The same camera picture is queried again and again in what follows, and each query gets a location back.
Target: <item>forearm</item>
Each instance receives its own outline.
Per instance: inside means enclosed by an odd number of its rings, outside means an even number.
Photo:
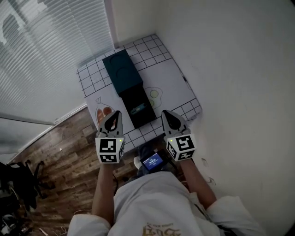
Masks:
[[[110,225],[114,221],[112,171],[112,164],[101,165],[92,203],[92,214],[104,218]]]
[[[207,209],[216,201],[216,196],[191,159],[180,161],[190,192],[196,192],[200,203]]]

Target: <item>black cable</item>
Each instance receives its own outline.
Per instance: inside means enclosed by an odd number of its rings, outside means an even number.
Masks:
[[[114,178],[115,178],[115,181],[116,181],[116,189],[115,189],[115,192],[114,192],[114,195],[116,194],[117,190],[118,190],[118,185],[119,185],[119,182],[118,182],[118,179],[116,178],[116,176],[113,174]]]

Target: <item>wooden floor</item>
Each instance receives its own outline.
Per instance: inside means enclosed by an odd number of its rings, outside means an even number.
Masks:
[[[48,197],[41,199],[38,196],[35,212],[28,215],[33,235],[43,236],[38,230],[42,228],[49,236],[55,236],[54,230],[61,231],[61,226],[68,229],[74,212],[91,209],[100,169],[94,142],[96,132],[85,108],[46,133],[13,161],[25,163],[30,160],[32,171],[37,163],[44,161],[39,177],[43,182],[56,186],[53,190],[41,189]],[[158,149],[163,148],[163,139],[154,140],[153,145]],[[136,174],[137,169],[133,164],[136,155],[136,150],[125,153],[120,164],[116,164],[114,175],[119,186],[124,185],[124,177]]]

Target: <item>white shoe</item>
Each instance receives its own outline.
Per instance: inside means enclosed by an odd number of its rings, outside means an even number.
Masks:
[[[142,166],[142,163],[140,162],[139,156],[135,157],[133,159],[134,165],[137,169],[139,169]]]

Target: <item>person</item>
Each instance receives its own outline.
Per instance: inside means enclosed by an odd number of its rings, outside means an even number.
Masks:
[[[142,146],[140,157],[150,149]],[[68,236],[265,235],[238,197],[217,200],[192,159],[179,163],[189,191],[171,172],[148,174],[141,166],[114,197],[113,165],[102,164],[91,215],[74,215]]]

